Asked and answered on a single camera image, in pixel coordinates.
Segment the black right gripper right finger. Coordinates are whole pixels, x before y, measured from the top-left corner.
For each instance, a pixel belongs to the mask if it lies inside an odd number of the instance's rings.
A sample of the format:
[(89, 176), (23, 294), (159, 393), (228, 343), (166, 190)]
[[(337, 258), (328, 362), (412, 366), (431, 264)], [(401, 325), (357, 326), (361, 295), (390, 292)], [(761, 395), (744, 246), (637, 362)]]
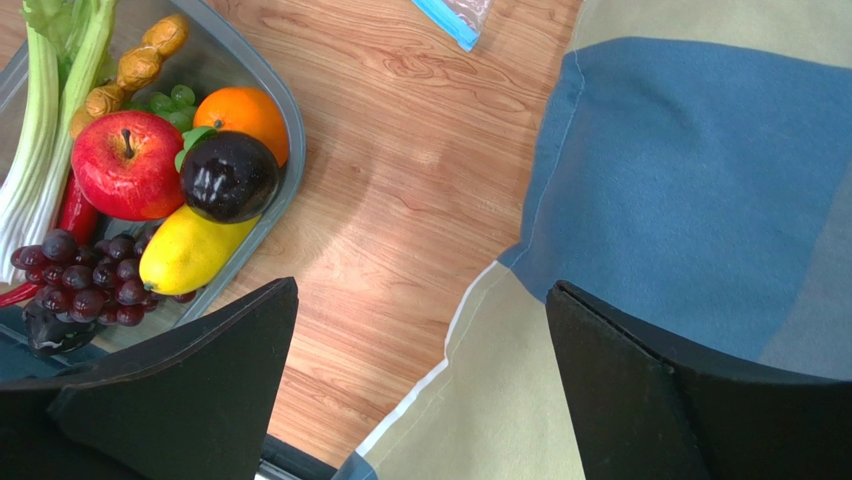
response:
[(743, 360), (560, 281), (546, 315), (589, 479), (847, 479), (851, 385)]

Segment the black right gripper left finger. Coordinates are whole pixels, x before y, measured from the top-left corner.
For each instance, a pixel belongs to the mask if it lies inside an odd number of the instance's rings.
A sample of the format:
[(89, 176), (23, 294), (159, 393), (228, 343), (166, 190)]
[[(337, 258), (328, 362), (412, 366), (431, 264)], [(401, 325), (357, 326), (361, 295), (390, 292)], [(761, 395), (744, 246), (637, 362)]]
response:
[(1, 385), (5, 479), (251, 479), (298, 311), (292, 278), (53, 377)]

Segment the purple grape bunch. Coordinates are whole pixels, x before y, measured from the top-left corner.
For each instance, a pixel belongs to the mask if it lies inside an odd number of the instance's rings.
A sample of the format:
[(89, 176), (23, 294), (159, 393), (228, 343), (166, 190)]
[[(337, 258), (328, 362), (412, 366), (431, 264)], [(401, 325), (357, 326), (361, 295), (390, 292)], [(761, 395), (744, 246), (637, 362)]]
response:
[(1, 303), (27, 300), (64, 322), (136, 326), (168, 298), (146, 289), (140, 274), (142, 254), (157, 230), (88, 245), (67, 229), (53, 229), (42, 243), (11, 254), (10, 264), (23, 272), (25, 285)]

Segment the yellow lemon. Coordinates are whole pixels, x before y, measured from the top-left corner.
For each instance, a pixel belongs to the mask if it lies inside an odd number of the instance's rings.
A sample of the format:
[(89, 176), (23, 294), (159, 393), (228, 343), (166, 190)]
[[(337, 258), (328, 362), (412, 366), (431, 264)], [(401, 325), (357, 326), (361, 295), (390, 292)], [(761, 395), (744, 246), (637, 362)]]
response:
[(251, 233), (260, 218), (239, 223), (207, 220), (184, 205), (157, 229), (141, 256), (146, 290), (179, 296), (209, 284)]

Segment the dark mangosteen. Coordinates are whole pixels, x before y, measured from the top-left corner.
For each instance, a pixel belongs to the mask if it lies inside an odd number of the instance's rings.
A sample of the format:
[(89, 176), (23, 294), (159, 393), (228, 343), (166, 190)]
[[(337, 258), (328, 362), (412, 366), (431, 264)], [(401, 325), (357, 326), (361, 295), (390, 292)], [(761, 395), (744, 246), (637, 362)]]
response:
[(99, 333), (95, 323), (64, 322), (34, 301), (23, 309), (30, 350), (41, 356), (68, 353), (88, 345)]

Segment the dark purple plum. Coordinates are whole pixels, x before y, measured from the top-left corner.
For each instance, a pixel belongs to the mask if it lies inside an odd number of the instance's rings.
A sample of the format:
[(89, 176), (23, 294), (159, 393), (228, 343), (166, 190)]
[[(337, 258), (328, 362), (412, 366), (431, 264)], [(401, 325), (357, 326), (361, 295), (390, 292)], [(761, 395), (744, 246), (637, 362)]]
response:
[(260, 140), (237, 131), (214, 131), (181, 157), (184, 203), (202, 218), (221, 224), (259, 216), (282, 180), (274, 154)]

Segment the red apple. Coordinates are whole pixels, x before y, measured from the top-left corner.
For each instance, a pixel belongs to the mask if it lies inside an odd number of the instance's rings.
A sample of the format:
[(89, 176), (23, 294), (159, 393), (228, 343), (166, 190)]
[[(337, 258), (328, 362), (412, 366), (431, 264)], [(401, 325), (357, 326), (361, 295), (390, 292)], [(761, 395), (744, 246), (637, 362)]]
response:
[(71, 166), (85, 198), (101, 213), (125, 221), (152, 221), (184, 204), (175, 158), (180, 131), (139, 110), (94, 120), (77, 136)]

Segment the orange fruit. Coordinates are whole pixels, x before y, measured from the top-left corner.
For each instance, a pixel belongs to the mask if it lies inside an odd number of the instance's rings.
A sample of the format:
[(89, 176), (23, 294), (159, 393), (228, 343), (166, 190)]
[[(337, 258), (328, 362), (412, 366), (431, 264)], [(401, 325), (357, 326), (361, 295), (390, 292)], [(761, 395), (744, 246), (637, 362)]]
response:
[(283, 167), (289, 159), (289, 135), (277, 103), (264, 90), (231, 86), (208, 95), (198, 106), (193, 126), (238, 131), (261, 141)]

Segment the ginger root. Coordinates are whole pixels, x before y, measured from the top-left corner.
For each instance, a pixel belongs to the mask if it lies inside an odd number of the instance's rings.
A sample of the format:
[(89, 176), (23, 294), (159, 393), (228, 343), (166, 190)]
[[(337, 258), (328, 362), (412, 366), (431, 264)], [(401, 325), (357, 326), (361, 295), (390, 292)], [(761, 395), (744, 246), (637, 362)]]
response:
[(118, 61), (113, 80), (93, 88), (71, 118), (70, 137), (77, 136), (95, 119), (119, 111), (137, 92), (153, 83), (163, 64), (186, 43), (190, 33), (187, 17), (174, 14), (160, 19), (140, 43)]

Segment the clear zip top bag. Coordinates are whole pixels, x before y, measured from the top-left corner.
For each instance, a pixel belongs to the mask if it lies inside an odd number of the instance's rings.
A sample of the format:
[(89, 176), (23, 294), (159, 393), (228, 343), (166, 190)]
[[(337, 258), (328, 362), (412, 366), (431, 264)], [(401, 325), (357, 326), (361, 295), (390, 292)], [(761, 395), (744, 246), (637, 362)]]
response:
[(412, 0), (433, 23), (465, 52), (478, 43), (492, 0)]

